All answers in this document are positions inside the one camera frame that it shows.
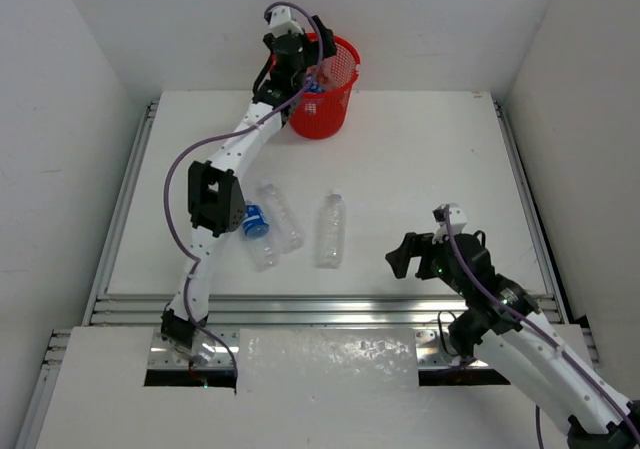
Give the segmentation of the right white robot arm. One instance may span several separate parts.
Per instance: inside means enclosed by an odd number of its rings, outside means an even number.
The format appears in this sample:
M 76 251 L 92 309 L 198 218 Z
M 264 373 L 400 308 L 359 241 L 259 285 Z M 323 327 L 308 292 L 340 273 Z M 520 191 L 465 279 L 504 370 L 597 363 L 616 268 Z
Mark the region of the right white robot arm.
M 525 394 L 565 435 L 571 448 L 636 448 L 639 404 L 600 378 L 551 326 L 537 302 L 499 274 L 478 234 L 436 241 L 408 233 L 387 253 L 394 276 L 439 279 L 467 309 L 448 327 L 449 344 L 463 361 L 488 364 Z

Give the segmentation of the red cap red label bottle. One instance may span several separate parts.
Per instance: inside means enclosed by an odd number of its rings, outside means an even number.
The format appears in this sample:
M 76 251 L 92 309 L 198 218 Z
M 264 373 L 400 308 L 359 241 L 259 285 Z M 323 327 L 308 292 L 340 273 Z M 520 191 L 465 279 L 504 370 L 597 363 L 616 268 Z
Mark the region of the red cap red label bottle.
M 332 84 L 331 77 L 325 73 L 323 67 L 312 67 L 308 72 L 308 79 L 318 85 L 326 86 Z

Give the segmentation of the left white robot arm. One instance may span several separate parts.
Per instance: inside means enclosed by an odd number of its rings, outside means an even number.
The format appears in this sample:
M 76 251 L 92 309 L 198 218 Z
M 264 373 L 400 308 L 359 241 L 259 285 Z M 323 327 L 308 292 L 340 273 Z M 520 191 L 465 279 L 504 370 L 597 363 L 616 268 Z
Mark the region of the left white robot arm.
M 216 152 L 188 168 L 191 240 L 176 243 L 187 258 L 186 274 L 161 316 L 163 338 L 185 348 L 192 346 L 208 319 L 211 290 L 204 280 L 246 214 L 244 174 L 263 145 L 289 121 L 322 62 L 337 52 L 333 32 L 319 16 L 309 17 L 312 30 L 306 32 L 292 9 L 280 3 L 266 10 L 269 31 L 263 41 L 269 56 L 254 82 L 249 108 L 232 133 L 219 136 L 222 145 Z

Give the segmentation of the clear ribbed bottle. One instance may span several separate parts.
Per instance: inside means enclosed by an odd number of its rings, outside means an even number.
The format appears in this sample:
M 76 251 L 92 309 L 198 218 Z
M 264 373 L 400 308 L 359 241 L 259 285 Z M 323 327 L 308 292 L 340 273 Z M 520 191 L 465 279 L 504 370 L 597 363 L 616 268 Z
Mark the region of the clear ribbed bottle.
M 282 189 L 270 180 L 262 180 L 257 192 L 270 221 L 276 226 L 281 251 L 291 253 L 301 249 L 306 235 Z

